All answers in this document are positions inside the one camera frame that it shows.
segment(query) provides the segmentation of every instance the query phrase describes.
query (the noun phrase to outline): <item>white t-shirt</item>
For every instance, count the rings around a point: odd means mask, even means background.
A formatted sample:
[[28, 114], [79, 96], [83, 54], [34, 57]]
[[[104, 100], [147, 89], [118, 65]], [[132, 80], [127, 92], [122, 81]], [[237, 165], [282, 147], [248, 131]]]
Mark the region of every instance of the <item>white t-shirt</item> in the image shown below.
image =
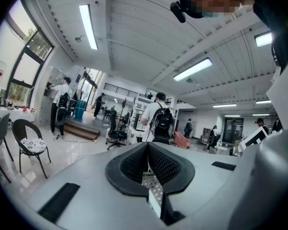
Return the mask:
[[[168, 106], [164, 104], [164, 102], [160, 102], [162, 108], [167, 108]], [[147, 120], [147, 125], [143, 134], [143, 138], [142, 141], [145, 142], [150, 142], [153, 141], [155, 139], [155, 137], [153, 136], [152, 132], [149, 131], [150, 130], [150, 122], [153, 120], [154, 115], [156, 113], [156, 111], [158, 109], [160, 109], [160, 105], [156, 102], [154, 103], [150, 103], [147, 108], [145, 109], [142, 118], [145, 118]]]
[[53, 103], [57, 103], [58, 99], [61, 95], [68, 93], [69, 97], [72, 98], [72, 90], [67, 84], [62, 84], [54, 87], [55, 91], [57, 92], [56, 97], [54, 98]]

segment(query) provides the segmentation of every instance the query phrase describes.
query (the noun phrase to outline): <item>fluorescent light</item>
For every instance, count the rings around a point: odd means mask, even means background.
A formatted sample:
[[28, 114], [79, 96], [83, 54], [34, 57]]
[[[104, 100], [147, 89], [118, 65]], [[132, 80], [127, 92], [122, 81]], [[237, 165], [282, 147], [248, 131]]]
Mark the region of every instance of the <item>fluorescent light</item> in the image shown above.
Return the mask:
[[180, 81], [198, 71], [201, 71], [209, 66], [212, 65], [212, 62], [209, 58], [203, 59], [202, 61], [198, 62], [196, 65], [189, 67], [188, 69], [186, 69], [185, 71], [179, 73], [178, 75], [176, 75], [174, 77], [175, 81]]
[[230, 107], [230, 106], [237, 106], [236, 104], [228, 104], [228, 105], [214, 105], [214, 108], [219, 108], [219, 107]]
[[270, 114], [253, 114], [253, 116], [269, 116]]
[[256, 104], [267, 104], [267, 103], [271, 103], [270, 100], [268, 101], [257, 101]]
[[261, 36], [255, 36], [257, 47], [265, 46], [272, 43], [272, 34], [267, 33]]
[[92, 49], [98, 49], [94, 31], [93, 31], [93, 25], [91, 20], [91, 11], [89, 4], [87, 5], [80, 5], [80, 14], [83, 22], [83, 26], [85, 29], [85, 33], [88, 39], [88, 42], [90, 43], [90, 46]]

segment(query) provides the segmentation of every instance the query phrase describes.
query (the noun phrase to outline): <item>blue barrel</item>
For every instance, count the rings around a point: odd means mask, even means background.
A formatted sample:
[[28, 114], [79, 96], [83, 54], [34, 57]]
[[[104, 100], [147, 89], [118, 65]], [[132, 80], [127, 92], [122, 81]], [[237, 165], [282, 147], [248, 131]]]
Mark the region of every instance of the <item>blue barrel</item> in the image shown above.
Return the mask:
[[86, 106], [85, 101], [81, 101], [81, 100], [77, 101], [76, 110], [75, 110], [75, 116], [76, 117], [79, 117], [79, 118], [83, 117], [85, 106]]

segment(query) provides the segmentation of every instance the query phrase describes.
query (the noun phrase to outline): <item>window frame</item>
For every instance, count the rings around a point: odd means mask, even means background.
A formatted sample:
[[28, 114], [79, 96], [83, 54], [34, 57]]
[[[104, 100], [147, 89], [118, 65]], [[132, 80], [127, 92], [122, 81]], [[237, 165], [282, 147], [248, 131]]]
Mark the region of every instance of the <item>window frame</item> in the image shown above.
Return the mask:
[[[21, 4], [25, 10], [25, 12], [27, 13], [28, 17], [30, 18], [30, 20], [32, 21], [32, 23], [34, 24], [34, 26], [36, 27], [36, 31], [32, 34], [32, 36], [29, 38], [29, 40], [25, 43], [24, 45], [24, 48], [22, 49], [22, 51], [20, 52], [20, 55], [18, 56], [15, 64], [14, 64], [14, 67], [12, 69], [12, 72], [10, 74], [10, 78], [9, 78], [9, 81], [8, 81], [8, 85], [7, 85], [7, 88], [6, 88], [6, 92], [5, 92], [5, 98], [4, 98], [4, 106], [6, 105], [6, 99], [8, 98], [9, 96], [9, 90], [10, 90], [10, 86], [11, 86], [11, 83], [15, 83], [15, 84], [18, 84], [20, 86], [24, 86], [24, 87], [27, 87], [29, 89], [35, 87], [35, 84], [36, 84], [36, 81], [37, 81], [37, 78], [40, 74], [40, 71], [42, 70], [47, 58], [49, 57], [50, 53], [52, 52], [54, 46], [53, 44], [48, 40], [48, 38], [45, 36], [45, 34], [43, 33], [43, 31], [41, 30], [41, 28], [37, 25], [37, 23], [35, 22], [35, 20], [33, 19], [33, 17], [31, 16], [24, 0], [20, 0], [21, 1]], [[18, 29], [19, 27], [15, 27], [8, 21], [8, 19], [5, 19], [5, 21], [8, 23], [8, 25], [13, 29], [14, 32], [16, 32], [16, 34], [23, 40], [23, 38], [19, 35], [19, 32], [18, 32]], [[30, 48], [28, 47], [28, 45], [31, 43], [32, 39], [36, 36], [37, 33], [40, 33], [42, 35], [42, 37], [44, 38], [44, 40], [50, 45], [51, 49], [47, 52], [46, 54], [46, 57], [45, 59], [41, 59], [39, 56], [37, 56], [32, 50], [30, 50]], [[25, 82], [22, 82], [22, 81], [19, 81], [19, 80], [16, 80], [14, 79], [14, 75], [15, 75], [15, 72], [17, 70], [17, 67], [23, 57], [24, 54], [27, 54], [29, 57], [31, 57], [33, 60], [35, 60], [37, 63], [39, 63], [39, 67], [38, 67], [38, 70], [36, 71], [36, 74], [35, 74], [35, 77], [34, 77], [34, 80], [33, 80], [33, 83], [32, 85], [28, 84], [28, 83], [25, 83]], [[30, 93], [29, 93], [29, 96], [28, 96], [28, 103], [27, 103], [27, 107], [30, 107], [30, 104], [31, 104], [31, 99], [32, 99], [32, 95], [33, 95], [33, 90], [30, 90]]]

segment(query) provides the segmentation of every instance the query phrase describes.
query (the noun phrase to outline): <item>person in white shirt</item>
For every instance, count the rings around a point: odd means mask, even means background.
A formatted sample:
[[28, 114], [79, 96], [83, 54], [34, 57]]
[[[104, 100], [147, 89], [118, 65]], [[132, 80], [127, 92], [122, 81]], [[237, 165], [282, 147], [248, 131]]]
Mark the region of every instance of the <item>person in white shirt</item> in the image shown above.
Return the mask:
[[[51, 130], [49, 132], [52, 135], [55, 135], [54, 126], [55, 126], [56, 115], [57, 115], [57, 110], [58, 110], [57, 102], [60, 99], [60, 96], [67, 93], [70, 98], [72, 97], [72, 90], [69, 87], [70, 83], [71, 83], [71, 79], [65, 77], [62, 85], [58, 85], [56, 87], [53, 87], [53, 86], [50, 87], [51, 90], [55, 90], [57, 92], [56, 97], [54, 98], [54, 101], [51, 106], [51, 121], [50, 121]], [[60, 125], [59, 129], [60, 129], [60, 138], [63, 139], [64, 138], [64, 125]]]
[[165, 94], [162, 92], [159, 92], [156, 95], [156, 100], [154, 103], [150, 103], [147, 108], [145, 109], [142, 117], [141, 117], [141, 123], [143, 125], [146, 125], [145, 131], [144, 131], [144, 135], [142, 138], [142, 141], [144, 142], [150, 142], [153, 141], [155, 139], [153, 133], [150, 130], [150, 122], [153, 120], [155, 112], [160, 109], [160, 105], [162, 106], [162, 108], [167, 108], [168, 106], [165, 105], [164, 101], [165, 101]]

